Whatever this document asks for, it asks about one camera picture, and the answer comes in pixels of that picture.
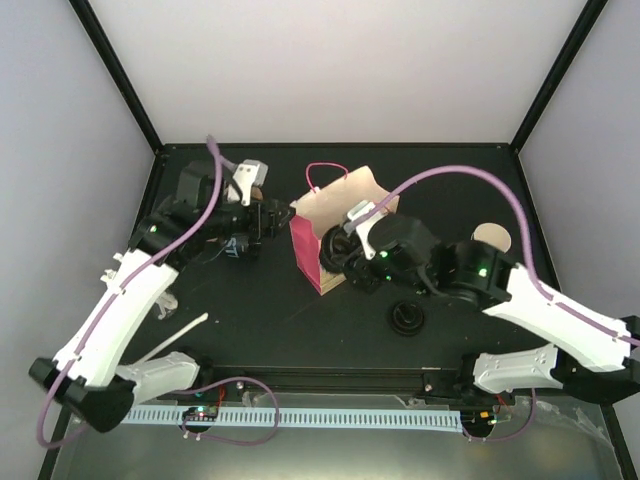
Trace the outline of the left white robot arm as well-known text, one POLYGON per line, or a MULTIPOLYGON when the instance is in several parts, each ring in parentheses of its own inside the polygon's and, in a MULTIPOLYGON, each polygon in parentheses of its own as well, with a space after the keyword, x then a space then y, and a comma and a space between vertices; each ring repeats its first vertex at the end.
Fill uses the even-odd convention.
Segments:
POLYGON ((150 311, 165 317, 177 308, 169 288, 205 248, 254 257, 263 240, 277 236, 294 216, 287 203, 260 199, 266 164, 245 160, 230 168, 192 162, 179 175, 174 194, 144 217, 120 266, 102 279, 107 290, 77 334, 51 358, 38 358, 30 377, 51 399, 94 430, 114 429, 132 407, 184 391, 207 397, 215 376, 209 359, 182 349, 151 353, 124 365, 122 355, 150 311))

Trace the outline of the brown cardboard cup carrier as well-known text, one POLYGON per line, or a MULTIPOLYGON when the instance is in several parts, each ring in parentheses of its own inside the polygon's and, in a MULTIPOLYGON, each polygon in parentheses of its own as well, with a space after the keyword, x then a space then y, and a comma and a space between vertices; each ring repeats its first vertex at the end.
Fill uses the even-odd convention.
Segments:
POLYGON ((261 189, 259 187, 253 186, 251 188, 251 200, 255 200, 255 201, 263 201, 264 200, 263 193, 262 193, 262 191, 261 191, 261 189))

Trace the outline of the cake print paper bag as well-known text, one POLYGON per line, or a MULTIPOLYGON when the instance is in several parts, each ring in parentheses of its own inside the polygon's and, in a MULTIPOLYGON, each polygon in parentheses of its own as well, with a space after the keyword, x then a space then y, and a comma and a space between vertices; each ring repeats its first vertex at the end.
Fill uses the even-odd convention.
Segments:
MULTIPOLYGON (((348 282, 342 273, 342 262, 362 247, 355 228, 383 209, 387 215, 394 214, 398 204, 399 198, 391 197, 367 166, 353 171, 344 169, 332 183, 324 187, 312 185, 308 193, 292 203, 296 214, 290 231, 296 263, 319 294, 348 282), (363 200, 373 202, 374 209, 363 218, 347 222, 346 213, 363 200)), ((384 254, 376 253, 374 258, 383 265, 387 260, 384 254)))

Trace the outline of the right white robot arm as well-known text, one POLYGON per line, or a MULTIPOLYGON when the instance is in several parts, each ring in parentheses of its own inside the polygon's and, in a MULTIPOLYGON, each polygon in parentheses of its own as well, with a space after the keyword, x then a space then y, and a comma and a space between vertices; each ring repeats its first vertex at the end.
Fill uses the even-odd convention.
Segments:
POLYGON ((488 393, 559 389, 579 400, 612 404, 639 391, 639 338, 634 316, 598 313, 532 279, 530 270, 476 240, 446 245, 424 223, 397 213, 350 214, 343 226, 355 250, 345 273, 366 289, 381 281, 424 288, 545 340, 507 354, 470 354, 454 379, 457 396, 479 402, 488 393))

